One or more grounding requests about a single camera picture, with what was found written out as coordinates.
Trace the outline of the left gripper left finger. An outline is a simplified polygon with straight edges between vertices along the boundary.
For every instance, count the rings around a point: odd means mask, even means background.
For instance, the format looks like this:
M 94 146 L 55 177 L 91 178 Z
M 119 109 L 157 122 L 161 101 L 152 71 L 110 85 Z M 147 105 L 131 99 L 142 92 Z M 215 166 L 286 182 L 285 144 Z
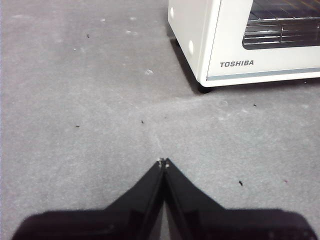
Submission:
M 14 240 L 147 240 L 163 205 L 165 160 L 159 159 L 104 209 L 55 210 L 31 215 Z

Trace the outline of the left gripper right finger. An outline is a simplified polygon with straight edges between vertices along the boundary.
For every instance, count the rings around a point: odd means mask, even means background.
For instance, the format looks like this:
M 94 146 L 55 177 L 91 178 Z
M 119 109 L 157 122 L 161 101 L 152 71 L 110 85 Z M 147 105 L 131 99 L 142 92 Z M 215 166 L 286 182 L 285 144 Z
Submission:
M 228 209 L 197 188 L 165 159 L 166 204 L 183 240 L 316 240 L 299 213 L 282 209 Z

